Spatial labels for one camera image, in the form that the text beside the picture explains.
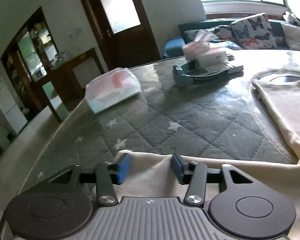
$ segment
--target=window frame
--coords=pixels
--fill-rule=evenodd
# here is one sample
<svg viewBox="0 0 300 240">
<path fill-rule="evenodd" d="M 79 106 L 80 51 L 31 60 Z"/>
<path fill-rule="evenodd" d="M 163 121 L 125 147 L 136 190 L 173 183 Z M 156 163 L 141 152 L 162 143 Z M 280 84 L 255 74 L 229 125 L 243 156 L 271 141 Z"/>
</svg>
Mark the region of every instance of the window frame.
<svg viewBox="0 0 300 240">
<path fill-rule="evenodd" d="M 271 4 L 271 5 L 277 5 L 281 7 L 287 8 L 287 2 L 286 0 L 283 0 L 283 4 L 281 3 L 274 3 L 274 2 L 267 2 L 267 1 L 253 1 L 253 0 L 208 0 L 208 1 L 201 1 L 202 4 L 209 4 L 209 3 L 216 3 L 216 2 L 252 2 L 252 3 L 261 3 L 261 4 Z"/>
</svg>

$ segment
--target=white refrigerator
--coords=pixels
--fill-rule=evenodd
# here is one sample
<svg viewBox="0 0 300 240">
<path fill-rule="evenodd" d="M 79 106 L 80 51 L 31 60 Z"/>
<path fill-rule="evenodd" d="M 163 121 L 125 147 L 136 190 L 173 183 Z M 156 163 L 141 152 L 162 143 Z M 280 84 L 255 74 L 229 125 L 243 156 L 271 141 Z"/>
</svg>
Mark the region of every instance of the white refrigerator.
<svg viewBox="0 0 300 240">
<path fill-rule="evenodd" d="M 17 106 L 3 78 L 0 78 L 0 109 L 14 135 L 18 135 L 22 128 L 26 125 L 27 119 Z"/>
</svg>

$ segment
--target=teal sofa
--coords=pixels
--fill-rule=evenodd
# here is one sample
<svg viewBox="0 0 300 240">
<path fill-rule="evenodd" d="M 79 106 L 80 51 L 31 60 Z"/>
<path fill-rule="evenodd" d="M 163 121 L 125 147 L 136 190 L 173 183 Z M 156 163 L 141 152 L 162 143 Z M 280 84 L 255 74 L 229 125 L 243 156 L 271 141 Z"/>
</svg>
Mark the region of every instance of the teal sofa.
<svg viewBox="0 0 300 240">
<path fill-rule="evenodd" d="M 166 43 L 162 57 L 173 58 L 173 57 L 183 56 L 182 46 L 186 44 L 186 39 L 184 37 L 185 31 L 198 30 L 198 29 L 204 30 L 218 25 L 230 25 L 231 22 L 239 19 L 240 18 L 223 18 L 223 19 L 206 20 L 202 22 L 180 24 L 179 30 L 181 33 L 181 37 L 173 38 Z M 271 20 L 271 19 L 269 19 L 269 23 L 272 27 L 272 33 L 277 42 L 278 47 L 276 49 L 289 49 L 285 42 L 284 33 L 281 27 L 281 23 L 286 23 L 286 24 L 289 23 L 285 21 Z"/>
</svg>

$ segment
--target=blue gripper pad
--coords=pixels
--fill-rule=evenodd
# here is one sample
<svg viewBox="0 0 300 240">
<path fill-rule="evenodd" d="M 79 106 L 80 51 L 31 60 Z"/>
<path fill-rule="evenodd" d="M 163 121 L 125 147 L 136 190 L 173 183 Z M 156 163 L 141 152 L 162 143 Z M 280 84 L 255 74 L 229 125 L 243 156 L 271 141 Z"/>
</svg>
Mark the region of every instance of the blue gripper pad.
<svg viewBox="0 0 300 240">
<path fill-rule="evenodd" d="M 117 175 L 118 185 L 121 185 L 128 175 L 129 168 L 130 168 L 130 158 L 131 158 L 130 155 L 125 153 L 117 162 L 119 166 L 118 175 Z"/>
<path fill-rule="evenodd" d="M 175 154 L 172 155 L 171 166 L 172 166 L 173 173 L 177 177 L 179 183 L 181 185 L 184 185 L 185 176 L 183 174 L 183 166 Z"/>
</svg>

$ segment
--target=white floor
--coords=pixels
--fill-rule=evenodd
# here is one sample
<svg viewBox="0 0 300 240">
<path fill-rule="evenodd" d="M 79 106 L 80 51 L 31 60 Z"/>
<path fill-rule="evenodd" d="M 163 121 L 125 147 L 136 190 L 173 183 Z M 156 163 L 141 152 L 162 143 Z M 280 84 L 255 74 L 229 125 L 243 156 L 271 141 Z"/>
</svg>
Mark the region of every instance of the white floor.
<svg viewBox="0 0 300 240">
<path fill-rule="evenodd" d="M 0 156 L 0 219 L 59 123 L 46 107 Z"/>
</svg>

